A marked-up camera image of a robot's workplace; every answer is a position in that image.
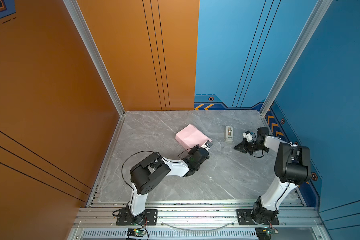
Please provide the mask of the purple wrapping paper sheet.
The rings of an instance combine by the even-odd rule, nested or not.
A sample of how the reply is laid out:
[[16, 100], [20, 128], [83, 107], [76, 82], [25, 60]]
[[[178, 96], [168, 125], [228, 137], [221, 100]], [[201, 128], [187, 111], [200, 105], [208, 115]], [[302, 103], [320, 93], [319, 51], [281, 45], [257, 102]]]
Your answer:
[[196, 145], [201, 147], [207, 141], [212, 142], [209, 137], [204, 135], [192, 124], [189, 124], [184, 129], [176, 133], [175, 139], [184, 149], [191, 149]]

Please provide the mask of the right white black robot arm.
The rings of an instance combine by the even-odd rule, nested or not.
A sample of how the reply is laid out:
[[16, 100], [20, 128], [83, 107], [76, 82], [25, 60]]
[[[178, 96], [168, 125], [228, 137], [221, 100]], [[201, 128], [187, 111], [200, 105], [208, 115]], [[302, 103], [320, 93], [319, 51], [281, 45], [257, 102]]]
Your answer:
[[269, 128], [260, 127], [257, 134], [247, 131], [243, 140], [234, 147], [241, 153], [254, 155], [256, 151], [277, 153], [275, 178], [265, 194], [258, 197], [250, 213], [255, 224], [271, 223], [278, 215], [279, 207], [287, 195], [311, 178], [310, 149], [288, 143], [269, 134]]

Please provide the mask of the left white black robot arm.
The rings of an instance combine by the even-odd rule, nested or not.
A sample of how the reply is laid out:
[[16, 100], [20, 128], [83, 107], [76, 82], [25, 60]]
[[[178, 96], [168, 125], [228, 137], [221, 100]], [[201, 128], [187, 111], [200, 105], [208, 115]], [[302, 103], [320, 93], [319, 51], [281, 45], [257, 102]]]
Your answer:
[[194, 146], [181, 160], [171, 160], [151, 152], [130, 170], [132, 195], [127, 210], [134, 224], [145, 218], [146, 201], [150, 193], [167, 176], [190, 177], [210, 158], [212, 142]]

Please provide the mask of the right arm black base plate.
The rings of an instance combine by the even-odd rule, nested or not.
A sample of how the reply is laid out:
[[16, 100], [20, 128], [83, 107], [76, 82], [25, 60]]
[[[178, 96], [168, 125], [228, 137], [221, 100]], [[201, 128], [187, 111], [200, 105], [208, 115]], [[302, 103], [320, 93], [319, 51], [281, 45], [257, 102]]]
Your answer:
[[238, 209], [236, 214], [240, 226], [280, 224], [276, 211], [260, 210], [253, 213], [250, 209]]

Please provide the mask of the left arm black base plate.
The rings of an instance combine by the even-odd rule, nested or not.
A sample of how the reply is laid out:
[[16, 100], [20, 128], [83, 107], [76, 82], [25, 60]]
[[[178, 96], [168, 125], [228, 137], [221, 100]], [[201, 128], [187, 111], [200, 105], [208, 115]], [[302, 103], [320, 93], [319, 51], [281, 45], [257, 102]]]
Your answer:
[[133, 216], [129, 210], [120, 209], [118, 210], [118, 215], [116, 212], [113, 213], [117, 217], [116, 225], [117, 226], [133, 226], [133, 225], [143, 225], [143, 226], [155, 226], [158, 220], [158, 210], [157, 209], [146, 209], [143, 213], [138, 216]]

